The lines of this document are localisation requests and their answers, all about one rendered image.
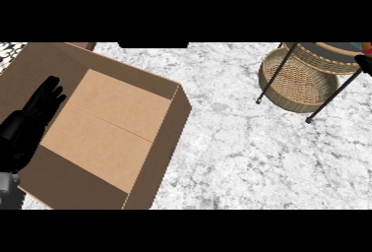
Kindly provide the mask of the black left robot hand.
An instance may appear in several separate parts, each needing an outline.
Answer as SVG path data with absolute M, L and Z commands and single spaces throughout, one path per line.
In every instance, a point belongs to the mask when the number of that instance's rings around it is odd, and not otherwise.
M 28 165 L 65 98 L 59 77 L 49 76 L 24 108 L 0 123 L 0 172 L 16 173 Z

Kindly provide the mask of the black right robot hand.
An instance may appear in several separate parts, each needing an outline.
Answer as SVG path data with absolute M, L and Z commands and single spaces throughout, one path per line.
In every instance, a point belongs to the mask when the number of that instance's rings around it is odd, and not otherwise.
M 362 71 L 372 77 L 372 58 L 366 55 L 356 55 L 354 60 L 362 68 Z

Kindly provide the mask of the brown wooden cabinet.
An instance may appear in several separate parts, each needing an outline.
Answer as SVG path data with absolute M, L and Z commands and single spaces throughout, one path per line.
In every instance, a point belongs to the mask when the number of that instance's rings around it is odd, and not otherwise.
M 96 42 L 68 42 L 70 44 L 93 51 L 95 46 L 96 46 Z

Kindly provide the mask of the wicker tiered basket black frame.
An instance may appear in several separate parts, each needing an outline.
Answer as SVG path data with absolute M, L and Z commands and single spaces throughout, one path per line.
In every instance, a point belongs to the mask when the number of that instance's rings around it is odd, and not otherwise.
M 341 91 L 365 73 L 354 60 L 362 42 L 282 42 L 266 55 L 259 69 L 264 97 L 282 109 L 316 115 Z

